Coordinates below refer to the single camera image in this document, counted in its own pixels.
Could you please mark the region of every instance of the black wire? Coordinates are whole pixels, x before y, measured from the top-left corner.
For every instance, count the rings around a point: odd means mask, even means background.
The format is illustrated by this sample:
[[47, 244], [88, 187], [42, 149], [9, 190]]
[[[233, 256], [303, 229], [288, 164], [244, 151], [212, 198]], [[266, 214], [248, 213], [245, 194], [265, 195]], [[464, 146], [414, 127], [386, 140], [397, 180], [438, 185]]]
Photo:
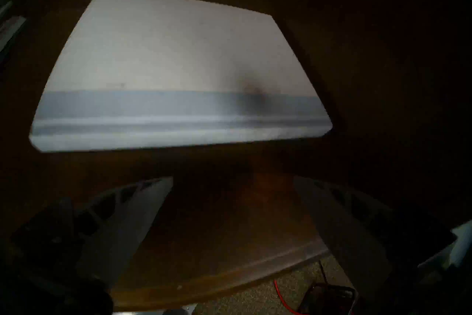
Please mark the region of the black wire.
[[324, 279], [325, 283], [328, 284], [328, 280], [326, 279], [326, 274], [324, 273], [324, 269], [323, 269], [323, 266], [321, 265], [320, 260], [318, 261], [318, 264], [320, 265], [321, 274], [323, 275], [323, 279]]

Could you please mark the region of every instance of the gray carpet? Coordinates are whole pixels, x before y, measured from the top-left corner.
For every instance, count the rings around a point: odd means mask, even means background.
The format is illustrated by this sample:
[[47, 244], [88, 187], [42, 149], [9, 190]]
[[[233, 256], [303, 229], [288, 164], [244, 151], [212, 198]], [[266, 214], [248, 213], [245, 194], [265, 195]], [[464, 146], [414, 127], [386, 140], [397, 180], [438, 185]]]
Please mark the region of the gray carpet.
[[[352, 287], [349, 278], [333, 256], [321, 260], [329, 284]], [[312, 263], [301, 269], [277, 278], [278, 288], [284, 300], [293, 309], [297, 309], [313, 280], [323, 282], [318, 263]], [[288, 315], [275, 292], [272, 280], [256, 287], [198, 304], [194, 315], [207, 314], [280, 314]]]

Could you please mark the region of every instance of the wooden table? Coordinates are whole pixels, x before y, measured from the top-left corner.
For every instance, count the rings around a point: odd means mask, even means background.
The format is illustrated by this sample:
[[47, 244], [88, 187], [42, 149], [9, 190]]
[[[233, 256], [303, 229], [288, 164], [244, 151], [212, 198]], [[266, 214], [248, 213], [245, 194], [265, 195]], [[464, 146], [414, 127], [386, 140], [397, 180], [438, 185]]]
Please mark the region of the wooden table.
[[[348, 184], [390, 205], [409, 200], [449, 227], [472, 216], [460, 162], [468, 95], [460, 0], [206, 0], [274, 15], [334, 131], [319, 139], [54, 154], [30, 145], [29, 128], [90, 0], [14, 1], [28, 24], [0, 73], [1, 235], [60, 197], [80, 204], [111, 187], [175, 177], [176, 191], [112, 291], [120, 309], [210, 298], [315, 257], [316, 229], [291, 174]], [[180, 295], [179, 285], [194, 292]]]

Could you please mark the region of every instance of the white object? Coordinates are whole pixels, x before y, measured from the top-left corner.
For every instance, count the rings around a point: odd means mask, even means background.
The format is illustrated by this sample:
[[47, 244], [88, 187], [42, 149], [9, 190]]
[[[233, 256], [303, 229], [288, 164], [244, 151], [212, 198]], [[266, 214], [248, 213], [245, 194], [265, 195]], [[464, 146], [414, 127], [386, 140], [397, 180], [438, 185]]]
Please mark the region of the white object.
[[271, 16], [197, 0], [92, 0], [44, 89], [41, 151], [320, 136], [332, 124]]

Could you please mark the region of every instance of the red wire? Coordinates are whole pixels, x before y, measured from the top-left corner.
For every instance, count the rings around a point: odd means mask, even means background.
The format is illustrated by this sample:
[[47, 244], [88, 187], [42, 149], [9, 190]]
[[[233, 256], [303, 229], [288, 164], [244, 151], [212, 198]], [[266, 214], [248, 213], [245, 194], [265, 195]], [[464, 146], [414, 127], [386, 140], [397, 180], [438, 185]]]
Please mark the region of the red wire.
[[277, 281], [274, 280], [274, 285], [275, 285], [275, 291], [277, 291], [277, 294], [278, 294], [278, 298], [280, 298], [281, 302], [282, 302], [282, 305], [285, 306], [285, 308], [290, 311], [292, 314], [295, 314], [295, 315], [306, 315], [306, 314], [302, 314], [302, 313], [298, 313], [296, 312], [294, 309], [292, 309], [289, 305], [287, 305], [287, 302], [285, 302], [284, 298], [282, 297], [282, 295], [280, 294], [280, 291], [278, 290], [278, 286], [277, 286]]

